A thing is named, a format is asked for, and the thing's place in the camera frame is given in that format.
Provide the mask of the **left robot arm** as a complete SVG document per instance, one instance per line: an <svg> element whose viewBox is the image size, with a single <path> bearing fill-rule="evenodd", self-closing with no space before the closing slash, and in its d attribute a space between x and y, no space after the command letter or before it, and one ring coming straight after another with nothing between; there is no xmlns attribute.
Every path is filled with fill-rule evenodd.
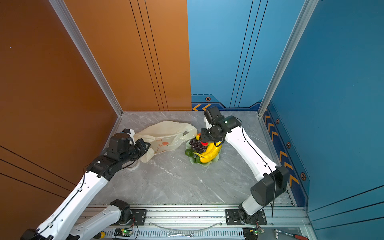
<svg viewBox="0 0 384 240"><path fill-rule="evenodd" d="M114 175L138 161L151 144L134 138L134 131L125 129L110 138L106 152L86 168L82 179L62 204L36 229L27 229L22 240L90 240L112 224L133 223L130 204L112 201L104 210L77 225L89 203Z"/></svg>

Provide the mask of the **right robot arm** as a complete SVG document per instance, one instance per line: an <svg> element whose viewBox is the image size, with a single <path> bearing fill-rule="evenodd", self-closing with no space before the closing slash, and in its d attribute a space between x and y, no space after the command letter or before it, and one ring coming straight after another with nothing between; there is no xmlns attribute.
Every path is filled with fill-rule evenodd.
<svg viewBox="0 0 384 240"><path fill-rule="evenodd" d="M270 160L249 138L242 121L224 116L217 107L204 111L206 127L201 129L204 143L230 144L252 170L256 184L250 196L239 205L239 217L245 225L256 220L257 213L287 190L289 170Z"/></svg>

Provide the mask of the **cream plastic bag orange print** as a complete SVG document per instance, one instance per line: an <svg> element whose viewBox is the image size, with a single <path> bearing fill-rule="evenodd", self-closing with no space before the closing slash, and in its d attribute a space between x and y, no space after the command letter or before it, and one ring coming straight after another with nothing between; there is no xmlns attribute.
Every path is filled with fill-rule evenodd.
<svg viewBox="0 0 384 240"><path fill-rule="evenodd" d="M197 128L188 123L163 121L147 127L135 134L137 139L143 139L144 142L151 144L147 153L140 157L140 161L147 163L155 155L174 151L197 134Z"/></svg>

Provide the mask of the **yellow banana bunch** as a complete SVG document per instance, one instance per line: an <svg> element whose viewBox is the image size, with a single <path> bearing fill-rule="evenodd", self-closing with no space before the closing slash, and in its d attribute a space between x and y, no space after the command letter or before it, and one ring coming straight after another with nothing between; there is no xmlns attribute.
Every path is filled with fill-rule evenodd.
<svg viewBox="0 0 384 240"><path fill-rule="evenodd" d="M199 164L207 164L214 160L220 153L222 143L223 142L209 143L207 150L202 154L194 152L196 155L194 157L195 162Z"/></svg>

